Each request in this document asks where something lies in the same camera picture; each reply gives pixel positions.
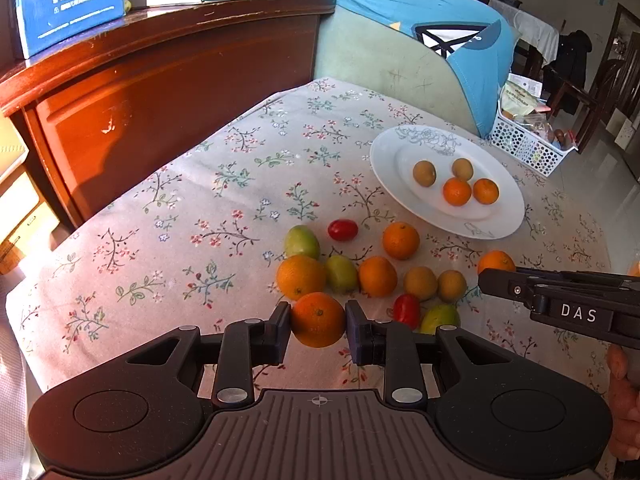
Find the kiwi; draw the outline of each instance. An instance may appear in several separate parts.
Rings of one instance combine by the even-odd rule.
[[[451,167],[452,173],[460,180],[468,182],[474,176],[474,167],[466,158],[459,158]]]
[[[422,187],[431,187],[436,181],[436,168],[428,160],[421,160],[414,166],[414,179]]]

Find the red cherry tomato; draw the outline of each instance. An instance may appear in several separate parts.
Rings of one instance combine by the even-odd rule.
[[[334,240],[348,242],[349,240],[353,240],[358,234],[358,224],[353,220],[340,218],[329,224],[327,232]]]
[[[398,296],[394,302],[394,320],[415,330],[420,323],[420,301],[413,294]]]

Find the floral tablecloth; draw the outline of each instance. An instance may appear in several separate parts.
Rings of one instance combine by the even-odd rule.
[[[399,124],[442,128],[501,161],[526,204],[517,232],[491,241],[451,235],[389,197],[370,168],[369,147]],[[326,234],[341,217],[360,225],[355,240],[338,243]],[[9,295],[7,313],[46,390],[179,325],[213,333],[235,320],[266,319],[282,296],[274,278],[293,225],[313,229],[324,257],[341,253],[357,264],[383,254],[382,231],[394,220],[414,225],[422,239],[416,256],[394,262],[400,277],[416,265],[460,270],[470,286],[458,303],[464,328],[604,395],[604,344],[533,323],[511,301],[484,298],[475,268],[485,251],[499,248],[522,266],[606,272],[595,220],[486,141],[332,79],[272,96],[158,169],[60,245],[38,276]],[[354,296],[369,318],[388,316],[393,298]],[[284,364],[254,375],[257,390],[382,385],[380,368],[353,365],[346,339],[317,350],[291,338]]]

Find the oval plate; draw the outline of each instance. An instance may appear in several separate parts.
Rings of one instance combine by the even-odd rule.
[[[500,190],[491,205],[471,197],[462,207],[444,200],[442,186],[453,177],[451,165],[467,158],[474,167],[469,181],[490,178]],[[488,152],[464,137],[430,126],[396,126],[373,141],[371,167],[389,195],[428,223],[467,238],[494,240],[512,234],[524,218],[520,188],[506,168]],[[436,167],[436,182],[420,186],[413,177],[414,165],[428,160]]]

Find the perforated basket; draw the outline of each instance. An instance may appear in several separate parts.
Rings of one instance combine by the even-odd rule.
[[[491,130],[491,143],[542,176],[549,176],[576,149],[573,146],[564,152],[552,146],[545,139],[508,120],[500,113],[499,106],[494,128]]]

